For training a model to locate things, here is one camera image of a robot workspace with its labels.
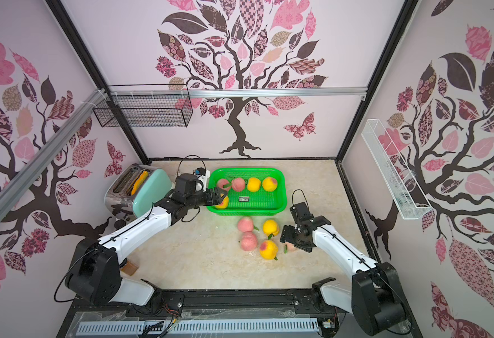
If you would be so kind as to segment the pink peach front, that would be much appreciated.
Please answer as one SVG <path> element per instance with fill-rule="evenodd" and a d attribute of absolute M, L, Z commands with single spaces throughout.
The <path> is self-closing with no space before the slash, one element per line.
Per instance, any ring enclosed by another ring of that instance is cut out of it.
<path fill-rule="evenodd" d="M 222 178 L 218 180 L 217 187 L 228 192 L 231 189 L 231 182 L 227 179 Z"/>

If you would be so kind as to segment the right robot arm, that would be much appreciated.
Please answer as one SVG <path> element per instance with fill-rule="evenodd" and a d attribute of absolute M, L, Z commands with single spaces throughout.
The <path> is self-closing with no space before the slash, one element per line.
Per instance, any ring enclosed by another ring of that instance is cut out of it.
<path fill-rule="evenodd" d="M 322 283 L 320 294 L 325 304 L 336 306 L 355 318 L 369 336 L 413 322 L 396 269 L 365 256 L 342 237 L 323 216 L 282 228 L 280 242 L 311 252 L 325 252 L 349 277 L 349 286 L 332 280 Z"/>

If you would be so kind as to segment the yellow red peach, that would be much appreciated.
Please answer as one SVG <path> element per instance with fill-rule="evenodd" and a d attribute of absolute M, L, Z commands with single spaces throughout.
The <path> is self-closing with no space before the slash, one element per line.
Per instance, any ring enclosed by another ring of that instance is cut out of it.
<path fill-rule="evenodd" d="M 263 259 L 268 260 L 268 261 L 276 259 L 276 256 L 278 254 L 278 250 L 279 250 L 279 248 L 276 245 L 276 243 L 270 239 L 265 240 L 260 245 L 260 255 Z"/>
<path fill-rule="evenodd" d="M 266 177 L 262 181 L 262 188 L 266 192 L 274 192 L 277 189 L 277 187 L 278 187 L 278 181 L 273 177 Z"/>
<path fill-rule="evenodd" d="M 229 205 L 229 197 L 224 197 L 221 204 L 216 205 L 216 209 L 222 210 L 226 209 Z"/>

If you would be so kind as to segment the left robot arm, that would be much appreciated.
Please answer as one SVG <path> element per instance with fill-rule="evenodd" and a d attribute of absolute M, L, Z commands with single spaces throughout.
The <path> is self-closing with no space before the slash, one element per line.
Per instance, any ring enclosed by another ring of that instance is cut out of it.
<path fill-rule="evenodd" d="M 227 194 L 218 187 L 190 195 L 172 190 L 143 216 L 122 229 L 97 241 L 80 241 L 65 274 L 65 286 L 95 306 L 110 302 L 148 305 L 158 288 L 151 283 L 122 277 L 120 265 L 139 246 L 172 227 L 191 209 L 220 205 Z"/>

